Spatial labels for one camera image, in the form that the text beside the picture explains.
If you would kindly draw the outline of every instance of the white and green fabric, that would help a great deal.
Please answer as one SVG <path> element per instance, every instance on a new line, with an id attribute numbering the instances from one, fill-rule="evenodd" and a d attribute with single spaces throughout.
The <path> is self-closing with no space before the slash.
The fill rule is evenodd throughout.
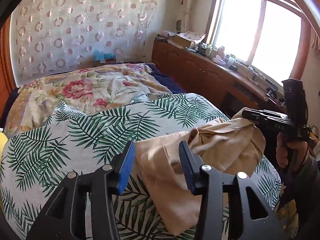
<path id="1" fill-rule="evenodd" d="M 60 104 L 42 127 L 16 135 L 6 144 L 1 160 L 1 202 L 5 217 L 25 239 L 41 207 L 70 171 L 94 172 L 123 151 L 130 139 L 188 131 L 215 118 L 228 118 L 196 94 L 140 94 L 132 105 L 85 115 Z M 252 180 L 271 207 L 280 191 L 280 178 L 264 157 Z M 193 239 L 195 228 L 170 235 L 146 189 L 136 163 L 121 196 L 114 196 L 120 238 Z M 86 234 L 92 238 L 90 196 Z M 224 237 L 228 234 L 228 208 L 224 209 Z"/>

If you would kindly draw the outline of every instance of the yellow object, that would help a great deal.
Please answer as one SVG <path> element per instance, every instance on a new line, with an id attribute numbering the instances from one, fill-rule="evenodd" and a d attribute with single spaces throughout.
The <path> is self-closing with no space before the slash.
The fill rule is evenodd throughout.
<path id="1" fill-rule="evenodd" d="M 7 141 L 8 141 L 8 138 L 5 136 L 5 134 L 0 132 L 0 161 L 1 161 L 4 145 L 7 143 Z"/>

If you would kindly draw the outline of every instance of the silver screw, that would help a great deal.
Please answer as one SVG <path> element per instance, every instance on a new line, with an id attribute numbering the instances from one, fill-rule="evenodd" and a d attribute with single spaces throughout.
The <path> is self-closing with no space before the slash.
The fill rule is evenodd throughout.
<path id="1" fill-rule="evenodd" d="M 211 170 L 211 166 L 210 166 L 210 165 L 207 165 L 207 164 L 202 165 L 201 168 L 202 168 L 204 171 L 209 171 L 209 170 Z"/>
<path id="2" fill-rule="evenodd" d="M 240 172 L 238 172 L 238 177 L 240 178 L 240 179 L 245 179 L 246 177 L 247 177 L 247 174 L 245 174 L 244 172 L 242 172 L 242 171 L 240 171 Z"/>
<path id="3" fill-rule="evenodd" d="M 75 178 L 76 176 L 77 176 L 77 174 L 76 174 L 74 171 L 68 173 L 68 178 L 69 178 L 69 179 L 73 179 L 73 178 Z"/>
<path id="4" fill-rule="evenodd" d="M 112 166 L 110 164 L 106 164 L 106 165 L 103 165 L 102 169 L 104 171 L 111 171 L 112 170 Z"/>

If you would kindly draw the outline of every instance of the floral bedspread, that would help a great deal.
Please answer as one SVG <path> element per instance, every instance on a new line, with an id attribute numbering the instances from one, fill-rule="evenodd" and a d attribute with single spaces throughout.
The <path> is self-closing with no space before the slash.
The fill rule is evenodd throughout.
<path id="1" fill-rule="evenodd" d="M 42 127 L 9 139 L 0 166 L 0 202 L 9 225 L 21 239 L 26 238 L 41 207 L 68 172 L 94 172 L 121 153 L 130 139 L 138 141 L 189 131 L 215 118 L 228 120 L 196 94 L 140 93 L 131 104 L 86 115 L 61 102 Z M 251 179 L 274 208 L 281 184 L 266 157 L 261 159 Z M 90 195 L 87 199 L 86 234 L 87 239 L 92 239 Z M 121 240 L 194 238 L 195 227 L 178 236 L 168 233 L 136 162 L 127 188 L 121 196 L 114 196 L 113 201 Z M 222 240 L 228 239 L 228 214 L 226 204 Z"/>
<path id="2" fill-rule="evenodd" d="M 127 105 L 139 92 L 171 94 L 150 73 L 151 69 L 145 64 L 120 64 L 35 80 L 19 89 L 4 133 L 9 138 L 40 127 L 60 102 L 92 114 Z"/>

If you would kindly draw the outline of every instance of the tan garment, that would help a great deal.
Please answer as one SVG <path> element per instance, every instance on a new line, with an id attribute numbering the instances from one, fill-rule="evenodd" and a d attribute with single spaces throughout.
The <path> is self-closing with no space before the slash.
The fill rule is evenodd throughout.
<path id="1" fill-rule="evenodd" d="M 253 122 L 241 117 L 230 121 L 215 119 L 191 130 L 159 136 L 135 143 L 136 159 L 150 196 L 168 231 L 179 235 L 196 225 L 201 196 L 187 189 L 179 159 L 179 143 L 187 141 L 205 164 L 235 175 L 249 176 L 262 158 L 265 139 Z"/>

